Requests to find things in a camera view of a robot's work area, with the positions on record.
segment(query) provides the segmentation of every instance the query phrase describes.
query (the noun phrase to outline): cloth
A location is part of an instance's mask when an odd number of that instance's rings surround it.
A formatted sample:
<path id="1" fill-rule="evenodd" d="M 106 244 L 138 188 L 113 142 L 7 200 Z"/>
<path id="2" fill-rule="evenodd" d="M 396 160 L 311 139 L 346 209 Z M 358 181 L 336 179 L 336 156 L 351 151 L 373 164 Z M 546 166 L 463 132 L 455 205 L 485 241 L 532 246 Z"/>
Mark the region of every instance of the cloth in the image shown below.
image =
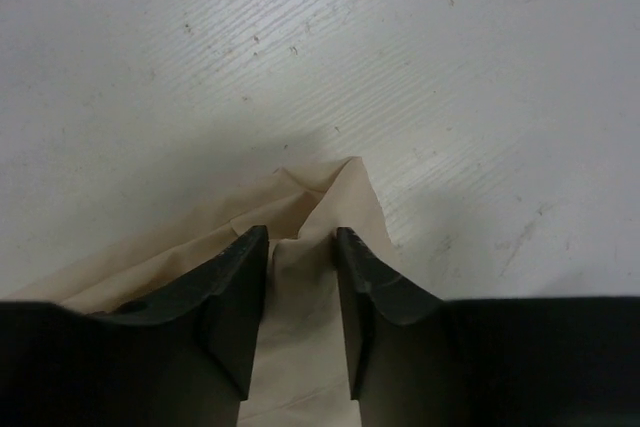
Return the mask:
<path id="1" fill-rule="evenodd" d="M 362 160 L 279 169 L 182 219 L 121 241 L 10 299 L 49 300 L 81 312 L 109 311 L 211 259 L 253 225 L 266 225 L 270 265 L 249 400 L 241 427 L 356 427 L 330 241 L 352 227 L 396 263 Z"/>

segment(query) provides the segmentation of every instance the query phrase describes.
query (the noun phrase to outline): white floor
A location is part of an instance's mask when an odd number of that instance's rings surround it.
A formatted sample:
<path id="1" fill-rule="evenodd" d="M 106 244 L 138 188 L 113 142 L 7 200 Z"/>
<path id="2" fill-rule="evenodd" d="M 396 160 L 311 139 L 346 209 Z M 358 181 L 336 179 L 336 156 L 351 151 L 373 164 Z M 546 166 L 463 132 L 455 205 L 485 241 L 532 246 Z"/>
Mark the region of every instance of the white floor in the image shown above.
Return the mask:
<path id="1" fill-rule="evenodd" d="M 362 155 L 443 297 L 640 293 L 640 0 L 0 0 L 0 294 Z"/>

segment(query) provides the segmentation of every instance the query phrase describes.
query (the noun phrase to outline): fabric fold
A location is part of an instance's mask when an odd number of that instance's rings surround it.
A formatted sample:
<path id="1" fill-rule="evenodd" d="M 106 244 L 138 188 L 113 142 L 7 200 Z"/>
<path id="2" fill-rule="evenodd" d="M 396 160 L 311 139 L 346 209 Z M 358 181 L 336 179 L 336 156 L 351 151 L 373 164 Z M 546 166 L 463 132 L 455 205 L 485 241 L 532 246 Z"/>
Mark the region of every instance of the fabric fold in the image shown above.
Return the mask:
<path id="1" fill-rule="evenodd" d="M 272 255 L 251 392 L 238 425 L 359 426 L 347 383 L 331 237 L 337 227 L 351 227 L 384 262 L 397 264 L 360 158 L 279 169 L 9 299 L 109 311 L 215 257 L 253 225 L 267 226 Z"/>

